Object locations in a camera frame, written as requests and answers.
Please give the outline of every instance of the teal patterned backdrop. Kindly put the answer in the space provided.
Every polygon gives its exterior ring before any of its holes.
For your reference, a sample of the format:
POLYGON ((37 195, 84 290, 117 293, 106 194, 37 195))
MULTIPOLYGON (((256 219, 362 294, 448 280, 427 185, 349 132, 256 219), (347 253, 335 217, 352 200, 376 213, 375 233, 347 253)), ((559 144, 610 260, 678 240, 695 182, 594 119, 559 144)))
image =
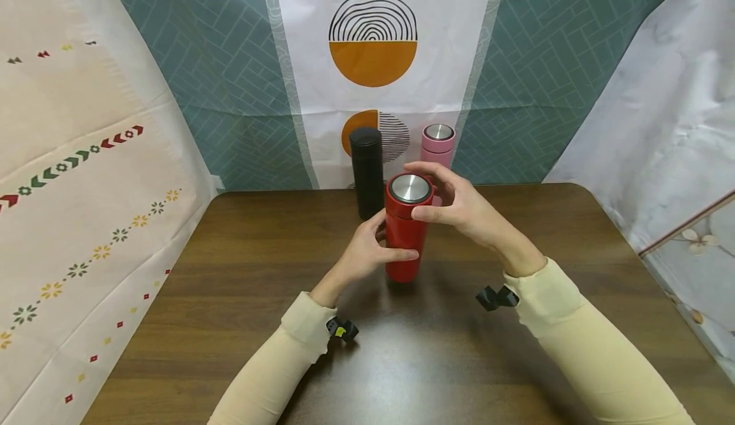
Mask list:
MULTIPOLYGON (((310 188, 265 0, 121 0, 228 190, 310 188)), ((474 183, 535 183, 662 0, 502 0, 454 159, 474 183)))

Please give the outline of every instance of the wooden table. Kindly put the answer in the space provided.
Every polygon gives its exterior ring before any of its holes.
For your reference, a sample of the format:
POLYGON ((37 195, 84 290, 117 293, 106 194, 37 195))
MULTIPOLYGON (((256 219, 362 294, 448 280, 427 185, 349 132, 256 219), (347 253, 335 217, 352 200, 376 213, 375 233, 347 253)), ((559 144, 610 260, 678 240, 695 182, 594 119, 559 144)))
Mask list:
MULTIPOLYGON (((572 184, 481 187, 662 373, 698 425, 734 423, 735 388, 595 199, 572 184)), ((359 224, 351 191, 214 199, 84 424, 206 424, 242 365, 359 224)), ((282 424, 593 423, 512 309, 493 257, 431 226, 415 285, 378 271, 339 314, 358 325, 311 368, 282 424)))

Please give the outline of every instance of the black thermos bottle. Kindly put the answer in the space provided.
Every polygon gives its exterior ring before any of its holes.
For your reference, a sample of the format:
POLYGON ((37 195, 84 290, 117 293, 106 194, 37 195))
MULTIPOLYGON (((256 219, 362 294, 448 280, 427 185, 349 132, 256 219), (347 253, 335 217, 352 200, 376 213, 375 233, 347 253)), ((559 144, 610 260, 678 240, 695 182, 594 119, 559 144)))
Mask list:
POLYGON ((355 176, 357 211, 366 221, 383 209, 383 143, 375 128, 356 128, 350 133, 352 172, 355 176))

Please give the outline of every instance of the beige sleeve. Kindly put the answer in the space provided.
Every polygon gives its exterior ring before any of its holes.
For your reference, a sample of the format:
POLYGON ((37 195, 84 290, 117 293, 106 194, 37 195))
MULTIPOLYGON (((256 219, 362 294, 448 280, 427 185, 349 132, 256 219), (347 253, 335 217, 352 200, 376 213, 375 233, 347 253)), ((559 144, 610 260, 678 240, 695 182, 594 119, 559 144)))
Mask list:
POLYGON ((603 424, 684 425, 691 417, 637 348, 590 304, 556 262, 506 275, 521 323, 603 424))
POLYGON ((275 424, 306 370, 326 353, 326 323, 335 314, 301 293, 227 387, 208 425, 275 424))

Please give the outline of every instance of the wrist mount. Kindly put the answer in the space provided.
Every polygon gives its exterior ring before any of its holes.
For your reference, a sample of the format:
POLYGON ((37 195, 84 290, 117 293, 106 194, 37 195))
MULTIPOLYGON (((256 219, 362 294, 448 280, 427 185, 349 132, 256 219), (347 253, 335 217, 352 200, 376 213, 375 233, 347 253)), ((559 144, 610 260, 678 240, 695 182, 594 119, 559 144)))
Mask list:
POLYGON ((492 312, 501 307, 515 307, 520 301, 516 293, 508 289, 508 286, 505 285, 497 293, 490 286, 485 286, 485 289, 480 291, 475 296, 475 299, 488 312, 492 312))
POLYGON ((357 333, 360 332, 356 325, 352 324, 349 320, 342 322, 342 320, 337 317, 326 322, 326 330, 329 332, 330 336, 333 338, 340 338, 344 342, 352 342, 352 339, 354 339, 357 333))

